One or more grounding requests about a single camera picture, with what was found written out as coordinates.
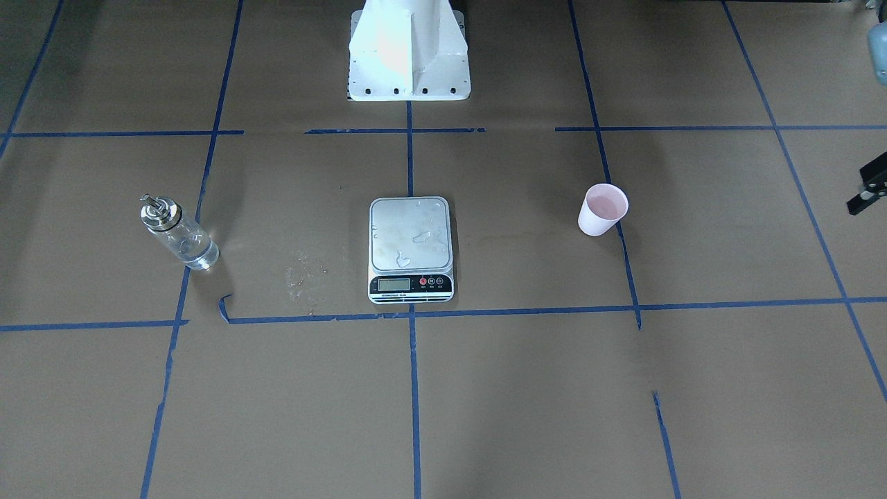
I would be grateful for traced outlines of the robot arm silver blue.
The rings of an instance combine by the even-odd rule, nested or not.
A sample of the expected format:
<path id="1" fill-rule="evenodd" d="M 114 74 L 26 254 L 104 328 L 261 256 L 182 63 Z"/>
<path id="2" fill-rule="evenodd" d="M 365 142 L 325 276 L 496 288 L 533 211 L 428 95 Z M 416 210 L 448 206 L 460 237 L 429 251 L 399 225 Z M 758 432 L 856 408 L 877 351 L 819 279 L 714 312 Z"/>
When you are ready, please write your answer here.
<path id="1" fill-rule="evenodd" d="M 873 73 L 880 85 L 886 86 L 886 22 L 881 22 L 868 32 L 869 55 Z"/>

